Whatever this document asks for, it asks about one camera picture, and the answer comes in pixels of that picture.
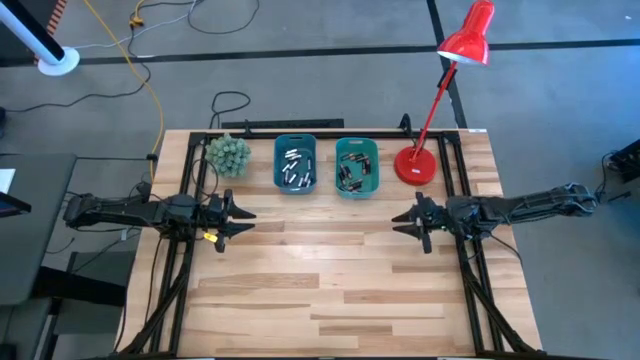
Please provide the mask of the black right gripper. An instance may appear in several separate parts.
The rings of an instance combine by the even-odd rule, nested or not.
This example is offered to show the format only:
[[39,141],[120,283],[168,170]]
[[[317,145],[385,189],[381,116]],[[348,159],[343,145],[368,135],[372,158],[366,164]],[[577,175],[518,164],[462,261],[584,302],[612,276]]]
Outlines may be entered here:
[[438,205],[432,198],[425,197],[422,192],[416,193],[417,205],[392,219],[394,223],[412,222],[416,224],[399,225],[393,230],[414,237],[421,241],[425,254],[432,252],[430,234],[433,231],[448,231],[449,220],[445,207]]

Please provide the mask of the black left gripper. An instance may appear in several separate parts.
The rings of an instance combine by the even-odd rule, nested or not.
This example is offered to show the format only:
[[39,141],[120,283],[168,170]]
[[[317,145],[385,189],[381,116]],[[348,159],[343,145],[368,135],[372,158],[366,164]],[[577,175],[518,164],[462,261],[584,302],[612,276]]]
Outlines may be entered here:
[[222,196],[214,194],[209,203],[200,209],[200,227],[204,231],[204,238],[213,243],[218,253],[223,253],[226,241],[244,231],[255,227],[251,223],[233,223],[233,219],[254,219],[255,214],[243,210],[231,202],[231,192],[226,191]]

